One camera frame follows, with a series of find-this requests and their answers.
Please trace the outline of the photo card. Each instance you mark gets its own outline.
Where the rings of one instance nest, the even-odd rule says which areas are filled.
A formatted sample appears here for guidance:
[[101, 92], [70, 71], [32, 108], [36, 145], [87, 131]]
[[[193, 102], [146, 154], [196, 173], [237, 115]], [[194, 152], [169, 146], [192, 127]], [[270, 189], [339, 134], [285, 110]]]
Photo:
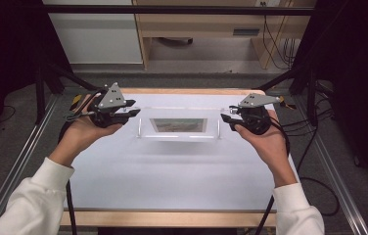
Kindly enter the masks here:
[[151, 118], [156, 132], [205, 132], [207, 121], [204, 118]]

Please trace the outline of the black stand strut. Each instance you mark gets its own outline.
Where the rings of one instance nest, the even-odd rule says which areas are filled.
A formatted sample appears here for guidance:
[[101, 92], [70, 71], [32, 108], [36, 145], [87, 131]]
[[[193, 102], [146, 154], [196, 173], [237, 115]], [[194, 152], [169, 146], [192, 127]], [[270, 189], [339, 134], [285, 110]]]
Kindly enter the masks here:
[[318, 124], [315, 108], [316, 73], [311, 62], [299, 63], [276, 78], [258, 86], [257, 89], [268, 91], [289, 78], [293, 80], [288, 88], [291, 95], [299, 95], [303, 90], [306, 90], [306, 117], [312, 126], [316, 126]]
[[36, 105], [37, 117], [36, 124], [45, 118], [46, 104], [44, 95], [44, 85], [47, 85], [53, 94], [61, 94], [65, 87], [62, 84], [60, 77], [65, 77], [72, 82], [78, 84], [80, 87], [88, 91], [97, 90], [98, 87], [76, 76], [73, 72], [65, 70], [58, 65], [52, 63], [47, 56], [42, 52], [34, 54], [34, 62], [36, 65], [35, 71], [35, 91], [36, 91]]

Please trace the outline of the person's right hand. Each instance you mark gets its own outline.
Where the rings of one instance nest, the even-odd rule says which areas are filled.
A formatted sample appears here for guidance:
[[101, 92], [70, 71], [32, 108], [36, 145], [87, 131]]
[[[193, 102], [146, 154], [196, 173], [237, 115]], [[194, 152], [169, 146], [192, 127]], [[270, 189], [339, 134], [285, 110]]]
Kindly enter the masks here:
[[235, 129], [243, 139], [255, 148], [259, 157], [268, 166], [282, 166], [289, 162], [286, 140], [283, 133], [276, 126], [271, 125], [261, 135], [251, 133], [240, 124], [236, 124]]

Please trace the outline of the black curtain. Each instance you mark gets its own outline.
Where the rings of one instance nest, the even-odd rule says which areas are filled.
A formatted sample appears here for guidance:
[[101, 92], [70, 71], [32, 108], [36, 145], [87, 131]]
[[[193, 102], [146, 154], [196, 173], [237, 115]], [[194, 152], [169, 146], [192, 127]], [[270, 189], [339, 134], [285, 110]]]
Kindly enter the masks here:
[[40, 73], [54, 93], [64, 85], [48, 68], [70, 71], [69, 60], [49, 15], [30, 11], [44, 0], [0, 0], [0, 115], [6, 96], [33, 84]]
[[313, 71], [334, 85], [334, 107], [357, 156], [368, 166], [368, 0], [316, 0], [296, 55], [303, 85]]

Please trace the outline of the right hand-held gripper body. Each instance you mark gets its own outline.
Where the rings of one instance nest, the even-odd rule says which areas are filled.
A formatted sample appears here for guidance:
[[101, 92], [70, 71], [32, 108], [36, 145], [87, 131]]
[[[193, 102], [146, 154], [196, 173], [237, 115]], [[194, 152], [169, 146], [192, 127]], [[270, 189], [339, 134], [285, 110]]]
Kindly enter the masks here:
[[278, 97], [251, 93], [238, 104], [236, 114], [242, 118], [244, 128], [255, 135], [262, 135], [271, 126], [270, 116], [265, 106], [279, 101]]

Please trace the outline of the aluminium rail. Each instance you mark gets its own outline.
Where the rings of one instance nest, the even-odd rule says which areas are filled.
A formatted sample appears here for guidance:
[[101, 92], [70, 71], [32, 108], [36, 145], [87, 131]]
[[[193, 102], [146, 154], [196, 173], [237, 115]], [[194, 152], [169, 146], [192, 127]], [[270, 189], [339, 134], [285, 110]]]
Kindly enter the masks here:
[[336, 216], [342, 216], [349, 225], [351, 235], [368, 235], [368, 227], [363, 219], [359, 209], [349, 190], [340, 175], [338, 168], [335, 166], [329, 150], [323, 142], [319, 130], [322, 130], [322, 125], [319, 124], [315, 137], [313, 140], [314, 149], [320, 160], [322, 167], [324, 168], [326, 178], [329, 180], [330, 187], [334, 191], [335, 196], [339, 201], [339, 212], [335, 215], [327, 217], [335, 218]]
[[11, 170], [5, 178], [0, 188], [0, 215], [6, 208], [8, 198], [18, 184], [18, 180], [22, 175], [22, 172], [31, 158], [35, 147], [42, 136], [54, 110], [56, 109], [57, 103], [60, 101], [58, 95], [51, 95], [49, 102], [46, 106], [44, 117], [38, 122], [31, 130], [31, 133], [25, 141], [22, 150], [20, 151], [16, 161], [14, 162]]

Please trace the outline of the wooden table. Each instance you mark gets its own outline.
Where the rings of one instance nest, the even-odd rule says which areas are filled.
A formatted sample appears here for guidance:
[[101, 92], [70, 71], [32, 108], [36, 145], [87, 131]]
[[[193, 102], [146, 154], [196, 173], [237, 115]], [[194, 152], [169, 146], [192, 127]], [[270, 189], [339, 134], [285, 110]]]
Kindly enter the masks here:
[[[123, 94], [133, 99], [135, 94], [240, 95], [263, 94], [260, 90], [236, 89], [151, 89], [125, 88]], [[272, 226], [276, 207], [268, 201], [261, 211], [157, 211], [157, 210], [78, 210], [65, 211], [62, 223], [79, 227], [256, 227], [260, 223]]]

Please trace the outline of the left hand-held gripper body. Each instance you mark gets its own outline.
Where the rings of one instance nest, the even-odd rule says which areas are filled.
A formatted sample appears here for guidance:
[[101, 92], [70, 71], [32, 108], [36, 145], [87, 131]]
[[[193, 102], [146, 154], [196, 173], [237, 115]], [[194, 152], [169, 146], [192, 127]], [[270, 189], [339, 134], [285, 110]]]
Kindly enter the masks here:
[[119, 109], [126, 108], [128, 102], [124, 99], [118, 84], [106, 86], [100, 91], [100, 95], [93, 99], [87, 111], [91, 112], [92, 122], [102, 128], [113, 124], [126, 124], [128, 113], [119, 113]]

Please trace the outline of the black crossbar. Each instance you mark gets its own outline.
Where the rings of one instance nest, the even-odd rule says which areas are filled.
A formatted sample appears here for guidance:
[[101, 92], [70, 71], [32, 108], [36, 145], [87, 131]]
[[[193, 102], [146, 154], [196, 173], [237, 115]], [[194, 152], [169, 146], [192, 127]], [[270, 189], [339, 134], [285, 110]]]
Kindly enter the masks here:
[[41, 9], [65, 14], [312, 16], [315, 13], [313, 8], [223, 6], [44, 5]]

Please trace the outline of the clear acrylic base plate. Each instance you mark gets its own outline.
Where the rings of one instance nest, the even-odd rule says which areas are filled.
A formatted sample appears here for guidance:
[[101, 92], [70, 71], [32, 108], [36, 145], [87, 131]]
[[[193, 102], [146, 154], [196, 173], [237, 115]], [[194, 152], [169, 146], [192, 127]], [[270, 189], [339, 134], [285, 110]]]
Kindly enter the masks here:
[[[204, 118], [207, 121], [205, 132], [156, 132], [150, 122], [151, 118]], [[141, 115], [138, 121], [137, 137], [154, 141], [172, 141], [172, 142], [212, 142], [218, 140], [217, 135], [217, 114], [208, 112], [194, 113], [147, 113]]]

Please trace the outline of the white cabinet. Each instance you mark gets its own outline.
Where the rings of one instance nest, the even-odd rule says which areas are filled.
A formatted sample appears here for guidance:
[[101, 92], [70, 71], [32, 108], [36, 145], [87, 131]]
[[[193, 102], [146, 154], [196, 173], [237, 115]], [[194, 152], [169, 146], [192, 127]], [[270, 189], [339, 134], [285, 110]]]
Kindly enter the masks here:
[[50, 14], [72, 65], [141, 64], [133, 14]]

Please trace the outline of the wooden desk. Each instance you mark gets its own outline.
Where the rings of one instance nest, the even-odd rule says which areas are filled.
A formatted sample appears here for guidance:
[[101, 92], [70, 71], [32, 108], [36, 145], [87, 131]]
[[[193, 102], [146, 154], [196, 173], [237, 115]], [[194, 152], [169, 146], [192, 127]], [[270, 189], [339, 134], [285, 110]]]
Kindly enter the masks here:
[[[317, 0], [131, 0], [133, 6], [223, 6], [313, 8]], [[279, 43], [302, 39], [308, 16], [251, 15], [165, 15], [137, 14], [135, 20], [145, 61], [149, 60], [154, 38], [247, 38], [259, 64], [268, 69], [282, 53]], [[259, 28], [258, 36], [234, 36], [235, 28]]]

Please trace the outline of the person's left hand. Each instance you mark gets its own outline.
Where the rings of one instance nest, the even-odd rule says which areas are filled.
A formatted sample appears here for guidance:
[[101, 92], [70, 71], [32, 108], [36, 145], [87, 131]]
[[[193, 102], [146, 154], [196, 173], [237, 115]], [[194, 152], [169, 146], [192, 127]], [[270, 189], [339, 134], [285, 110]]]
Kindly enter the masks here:
[[98, 139], [110, 136], [121, 128], [121, 124], [114, 124], [105, 128], [98, 127], [89, 117], [80, 117], [69, 126], [48, 159], [58, 165], [71, 167], [74, 159], [82, 151]]

